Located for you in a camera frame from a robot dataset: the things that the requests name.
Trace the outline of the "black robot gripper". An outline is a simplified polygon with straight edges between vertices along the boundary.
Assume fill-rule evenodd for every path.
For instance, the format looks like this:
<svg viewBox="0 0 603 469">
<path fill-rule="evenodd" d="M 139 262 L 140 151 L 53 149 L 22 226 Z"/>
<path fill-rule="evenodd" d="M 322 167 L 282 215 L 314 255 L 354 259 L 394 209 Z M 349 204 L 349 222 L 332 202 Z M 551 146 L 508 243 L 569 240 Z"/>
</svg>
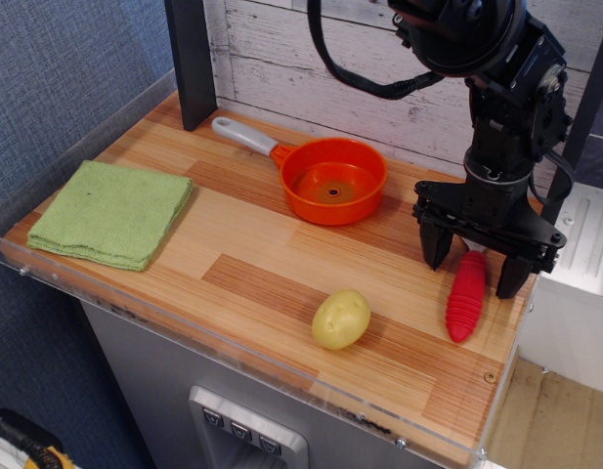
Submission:
<svg viewBox="0 0 603 469">
<path fill-rule="evenodd" d="M 496 297 L 512 299 L 531 273 L 550 273 L 566 238 L 536 212 L 528 198 L 535 164 L 512 172 L 474 160 L 464 162 L 463 183 L 415 184 L 417 219 L 424 261 L 437 270 L 451 251 L 454 235 L 506 256 Z"/>
</svg>

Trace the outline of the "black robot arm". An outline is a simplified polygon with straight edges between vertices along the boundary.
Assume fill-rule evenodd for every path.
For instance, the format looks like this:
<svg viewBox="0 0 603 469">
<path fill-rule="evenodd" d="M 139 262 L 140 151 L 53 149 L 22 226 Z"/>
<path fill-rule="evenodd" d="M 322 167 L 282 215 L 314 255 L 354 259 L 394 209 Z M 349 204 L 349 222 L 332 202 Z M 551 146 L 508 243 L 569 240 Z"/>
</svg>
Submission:
<svg viewBox="0 0 603 469">
<path fill-rule="evenodd" d="M 496 294 L 510 299 L 530 275 L 553 268 L 566 241 L 531 204 L 537 164 L 556 157 L 573 122 L 563 47 L 523 1 L 394 1 L 391 8 L 418 60 L 469 90 L 465 181 L 415 186 L 424 259 L 439 267 L 455 236 L 501 253 Z"/>
</svg>

